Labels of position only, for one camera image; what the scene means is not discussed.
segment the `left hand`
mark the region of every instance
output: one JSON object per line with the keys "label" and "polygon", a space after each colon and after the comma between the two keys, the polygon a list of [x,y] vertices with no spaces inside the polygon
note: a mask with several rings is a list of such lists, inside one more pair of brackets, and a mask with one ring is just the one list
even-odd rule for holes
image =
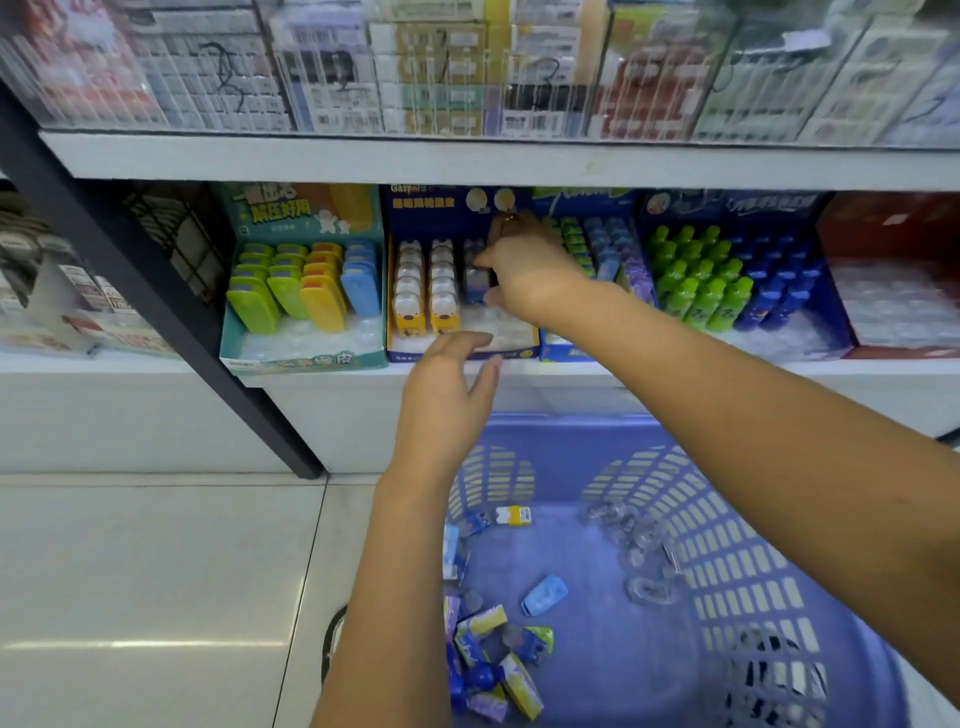
{"label": "left hand", "polygon": [[464,381],[467,357],[491,340],[488,333],[455,331],[430,345],[403,387],[391,470],[424,485],[450,486],[493,408],[501,356],[484,364],[469,391]]}

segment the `black metal pole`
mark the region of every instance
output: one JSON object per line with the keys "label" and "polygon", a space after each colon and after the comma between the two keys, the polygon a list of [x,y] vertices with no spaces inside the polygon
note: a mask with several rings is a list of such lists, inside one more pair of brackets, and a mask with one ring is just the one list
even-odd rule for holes
{"label": "black metal pole", "polygon": [[220,361],[220,322],[157,243],[121,205],[91,195],[73,179],[38,132],[34,118],[0,83],[0,170],[290,470],[311,479],[324,474],[267,393],[245,387]]}

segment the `right hand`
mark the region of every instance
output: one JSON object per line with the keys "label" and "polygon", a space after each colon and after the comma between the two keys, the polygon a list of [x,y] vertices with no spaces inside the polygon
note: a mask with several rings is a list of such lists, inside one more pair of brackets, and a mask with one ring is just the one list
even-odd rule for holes
{"label": "right hand", "polygon": [[560,238],[528,210],[509,219],[497,215],[474,263],[493,268],[500,283],[484,297],[488,305],[541,328],[552,328],[570,294],[590,283]]}

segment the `clear plastic item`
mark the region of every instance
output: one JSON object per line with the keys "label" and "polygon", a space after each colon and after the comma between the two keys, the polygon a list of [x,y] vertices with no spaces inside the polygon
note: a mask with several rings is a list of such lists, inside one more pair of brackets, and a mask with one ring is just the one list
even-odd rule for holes
{"label": "clear plastic item", "polygon": [[680,601],[680,587],[671,582],[654,581],[643,576],[631,576],[624,584],[627,597],[634,604],[670,605]]}

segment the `yellow packaged item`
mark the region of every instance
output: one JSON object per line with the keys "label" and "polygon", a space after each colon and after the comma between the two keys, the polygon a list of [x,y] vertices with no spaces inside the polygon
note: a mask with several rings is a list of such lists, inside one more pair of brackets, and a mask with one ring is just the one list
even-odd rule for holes
{"label": "yellow packaged item", "polygon": [[510,697],[528,719],[536,720],[543,712],[543,698],[527,668],[513,652],[503,658],[500,666],[504,672],[503,685]]}

